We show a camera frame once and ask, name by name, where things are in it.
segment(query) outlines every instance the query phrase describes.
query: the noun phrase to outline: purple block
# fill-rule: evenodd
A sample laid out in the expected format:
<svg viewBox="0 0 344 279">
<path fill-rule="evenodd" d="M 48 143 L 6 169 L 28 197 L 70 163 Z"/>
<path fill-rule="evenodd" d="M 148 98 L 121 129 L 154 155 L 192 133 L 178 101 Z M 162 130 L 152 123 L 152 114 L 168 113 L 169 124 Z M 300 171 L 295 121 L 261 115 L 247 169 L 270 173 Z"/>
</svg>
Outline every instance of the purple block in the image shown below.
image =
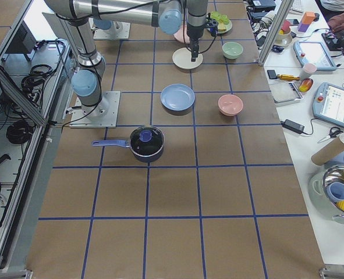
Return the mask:
<svg viewBox="0 0 344 279">
<path fill-rule="evenodd" d="M 300 22 L 299 26 L 297 27 L 298 32 L 306 32 L 306 30 L 309 28 L 310 24 L 304 24 Z"/>
</svg>

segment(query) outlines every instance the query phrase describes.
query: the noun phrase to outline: blue plate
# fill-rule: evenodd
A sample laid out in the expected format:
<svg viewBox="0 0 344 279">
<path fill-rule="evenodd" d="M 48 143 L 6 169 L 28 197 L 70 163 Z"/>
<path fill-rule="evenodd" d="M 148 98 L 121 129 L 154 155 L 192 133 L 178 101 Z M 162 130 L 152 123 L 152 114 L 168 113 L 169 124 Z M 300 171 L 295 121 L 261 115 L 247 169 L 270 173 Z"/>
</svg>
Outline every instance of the blue plate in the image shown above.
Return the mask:
<svg viewBox="0 0 344 279">
<path fill-rule="evenodd" d="M 170 110 L 180 112 L 190 108 L 195 101 L 194 91 L 184 84 L 171 84 L 161 91 L 161 103 Z"/>
</svg>

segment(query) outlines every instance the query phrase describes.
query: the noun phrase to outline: pink bowl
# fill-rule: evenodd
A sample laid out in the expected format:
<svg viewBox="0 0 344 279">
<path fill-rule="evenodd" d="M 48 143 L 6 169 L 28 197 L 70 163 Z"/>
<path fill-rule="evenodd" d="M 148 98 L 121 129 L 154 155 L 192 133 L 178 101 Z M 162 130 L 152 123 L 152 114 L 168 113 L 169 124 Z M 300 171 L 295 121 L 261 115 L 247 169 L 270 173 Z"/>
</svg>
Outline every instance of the pink bowl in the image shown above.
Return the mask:
<svg viewBox="0 0 344 279">
<path fill-rule="evenodd" d="M 174 34 L 174 38 L 181 42 L 181 43 L 184 43 L 183 42 L 183 25 L 181 26 L 181 28 Z M 185 41 L 187 44 L 190 43 L 190 37 L 187 36 L 187 25 L 185 25 Z"/>
<path fill-rule="evenodd" d="M 227 116 L 237 115 L 243 109 L 243 101 L 236 95 L 226 94 L 218 100 L 219 111 Z"/>
</svg>

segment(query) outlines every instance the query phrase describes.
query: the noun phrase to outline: green bowl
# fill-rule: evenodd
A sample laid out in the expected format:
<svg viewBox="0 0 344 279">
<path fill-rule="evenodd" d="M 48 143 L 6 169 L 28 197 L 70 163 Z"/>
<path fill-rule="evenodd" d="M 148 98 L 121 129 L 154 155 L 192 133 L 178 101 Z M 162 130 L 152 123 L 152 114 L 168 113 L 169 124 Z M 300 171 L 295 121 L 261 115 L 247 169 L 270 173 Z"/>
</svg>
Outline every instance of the green bowl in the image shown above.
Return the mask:
<svg viewBox="0 0 344 279">
<path fill-rule="evenodd" d="M 226 42 L 222 46 L 222 51 L 227 59 L 236 59 L 243 53 L 243 47 L 237 42 Z"/>
</svg>

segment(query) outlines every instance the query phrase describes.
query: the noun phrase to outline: white plate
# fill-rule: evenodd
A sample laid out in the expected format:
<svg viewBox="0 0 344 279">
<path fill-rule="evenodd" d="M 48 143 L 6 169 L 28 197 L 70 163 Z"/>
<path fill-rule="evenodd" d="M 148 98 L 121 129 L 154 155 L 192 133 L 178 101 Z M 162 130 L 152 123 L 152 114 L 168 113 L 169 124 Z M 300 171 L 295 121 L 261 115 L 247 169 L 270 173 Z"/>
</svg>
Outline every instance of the white plate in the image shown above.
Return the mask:
<svg viewBox="0 0 344 279">
<path fill-rule="evenodd" d="M 230 31 L 231 28 L 232 28 L 232 22 L 231 22 L 231 20 L 229 20 L 229 23 L 228 23 L 228 24 L 225 24 L 225 27 L 226 27 L 226 31 L 217 32 L 217 34 L 218 34 L 218 35 L 222 35 L 222 34 L 227 33 L 228 31 Z"/>
<path fill-rule="evenodd" d="M 280 47 L 282 47 L 282 46 L 285 47 L 285 46 L 289 45 L 291 42 L 292 42 L 292 36 L 291 36 L 291 34 L 289 34 L 284 39 L 279 40 L 279 41 L 275 41 L 274 45 L 279 45 Z"/>
<path fill-rule="evenodd" d="M 203 62 L 202 54 L 199 54 L 195 62 L 191 62 L 191 52 L 186 48 L 177 49 L 172 56 L 173 63 L 185 70 L 191 70 L 199 67 Z"/>
<path fill-rule="evenodd" d="M 176 112 L 190 108 L 195 101 L 194 91 L 184 84 L 171 84 L 160 94 L 161 103 Z"/>
</svg>

